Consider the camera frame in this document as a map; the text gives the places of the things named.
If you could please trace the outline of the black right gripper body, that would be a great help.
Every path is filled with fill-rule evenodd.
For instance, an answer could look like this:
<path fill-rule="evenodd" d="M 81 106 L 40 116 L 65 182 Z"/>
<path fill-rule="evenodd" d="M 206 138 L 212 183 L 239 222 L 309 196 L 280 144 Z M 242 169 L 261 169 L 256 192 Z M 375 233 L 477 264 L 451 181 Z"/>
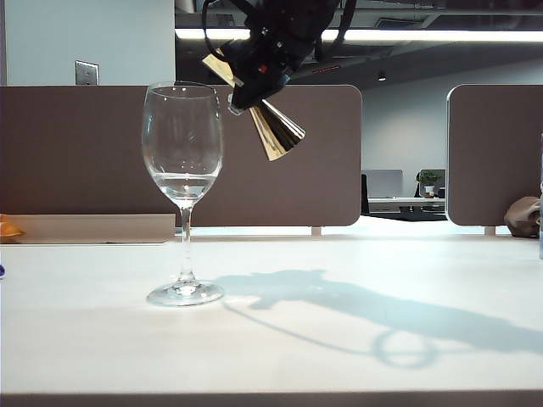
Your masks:
<path fill-rule="evenodd" d="M 240 83 L 284 83 L 302 64 L 330 19 L 246 19 L 249 38 L 231 40 L 219 54 Z"/>

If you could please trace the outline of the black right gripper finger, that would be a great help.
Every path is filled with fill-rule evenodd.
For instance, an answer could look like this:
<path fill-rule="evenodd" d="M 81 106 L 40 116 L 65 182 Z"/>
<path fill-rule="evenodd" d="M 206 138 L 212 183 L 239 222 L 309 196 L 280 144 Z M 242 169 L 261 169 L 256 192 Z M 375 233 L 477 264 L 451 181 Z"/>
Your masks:
<path fill-rule="evenodd" d="M 254 107 L 263 99 L 280 92 L 289 82 L 293 70 L 287 68 L 272 71 L 271 74 L 260 74 L 257 79 L 246 76 L 240 79 L 233 70 L 230 70 L 234 84 L 233 92 L 228 96 L 228 109 L 235 115 L 240 115 L 246 109 Z"/>

